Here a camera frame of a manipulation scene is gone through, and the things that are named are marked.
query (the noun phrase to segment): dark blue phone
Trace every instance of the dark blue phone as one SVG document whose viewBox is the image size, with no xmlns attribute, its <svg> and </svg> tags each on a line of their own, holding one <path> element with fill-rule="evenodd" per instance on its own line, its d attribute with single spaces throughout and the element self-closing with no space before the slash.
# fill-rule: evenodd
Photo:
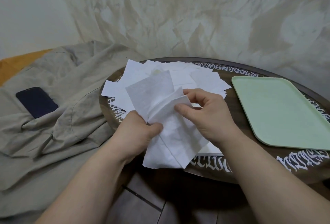
<svg viewBox="0 0 330 224">
<path fill-rule="evenodd" d="M 40 87 L 19 91 L 16 97 L 34 118 L 42 117 L 58 108 L 58 105 Z"/>
</svg>

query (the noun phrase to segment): orange fabric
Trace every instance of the orange fabric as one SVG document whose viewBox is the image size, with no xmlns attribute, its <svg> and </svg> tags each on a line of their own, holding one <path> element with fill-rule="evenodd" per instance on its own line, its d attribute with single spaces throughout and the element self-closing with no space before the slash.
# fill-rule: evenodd
<svg viewBox="0 0 330 224">
<path fill-rule="evenodd" d="M 0 60 L 0 86 L 10 77 L 16 75 L 22 68 L 33 63 L 52 49 L 32 52 Z"/>
</svg>

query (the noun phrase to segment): light green plastic tray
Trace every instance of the light green plastic tray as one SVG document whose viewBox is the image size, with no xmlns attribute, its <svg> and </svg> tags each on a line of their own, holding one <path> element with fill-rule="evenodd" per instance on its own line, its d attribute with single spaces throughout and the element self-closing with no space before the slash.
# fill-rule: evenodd
<svg viewBox="0 0 330 224">
<path fill-rule="evenodd" d="M 330 150 L 330 124 L 288 80 L 234 76 L 255 136 L 277 147 Z"/>
</svg>

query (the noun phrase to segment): hand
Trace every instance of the hand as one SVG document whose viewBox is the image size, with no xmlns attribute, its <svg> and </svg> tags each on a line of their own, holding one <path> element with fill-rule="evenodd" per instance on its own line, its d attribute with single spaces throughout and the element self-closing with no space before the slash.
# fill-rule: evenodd
<svg viewBox="0 0 330 224">
<path fill-rule="evenodd" d="M 146 125 L 143 118 L 134 110 L 130 111 L 117 131 L 107 143 L 108 150 L 120 159 L 131 161 L 142 153 L 150 140 L 163 130 L 163 125 Z"/>
<path fill-rule="evenodd" d="M 213 144 L 221 144 L 241 132 L 234 123 L 229 108 L 221 95 L 202 89 L 184 89 L 184 95 L 191 103 L 198 103 L 202 108 L 177 104 L 174 109 L 192 121 L 200 133 Z"/>
</svg>

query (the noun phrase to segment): person's right arm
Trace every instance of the person's right arm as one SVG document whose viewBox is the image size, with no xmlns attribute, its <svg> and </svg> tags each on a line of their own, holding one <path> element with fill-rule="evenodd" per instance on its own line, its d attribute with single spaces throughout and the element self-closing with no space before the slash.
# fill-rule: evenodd
<svg viewBox="0 0 330 224">
<path fill-rule="evenodd" d="M 201 89 L 185 89 L 184 94 L 203 108 L 178 104 L 176 111 L 222 151 L 260 223 L 330 223 L 330 201 L 244 135 L 220 95 Z"/>
</svg>

